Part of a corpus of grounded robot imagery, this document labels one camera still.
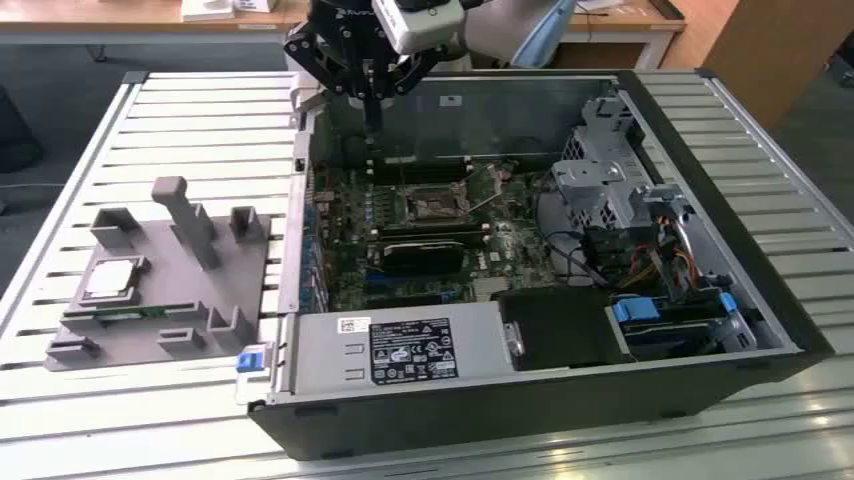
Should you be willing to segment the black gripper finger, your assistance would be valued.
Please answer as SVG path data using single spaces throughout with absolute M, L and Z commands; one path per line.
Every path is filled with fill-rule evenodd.
M 409 93 L 442 60 L 442 49 L 430 48 L 412 55 L 402 63 L 393 64 L 401 55 L 392 48 L 376 51 L 373 60 L 373 140 L 384 129 L 386 99 Z
M 366 141 L 373 143 L 373 87 L 365 70 L 365 60 L 356 52 L 348 50 L 352 67 L 329 69 L 316 56 L 320 46 L 322 43 L 318 42 L 316 32 L 309 22 L 305 22 L 290 32 L 285 51 L 333 94 L 348 95 L 361 101 Z

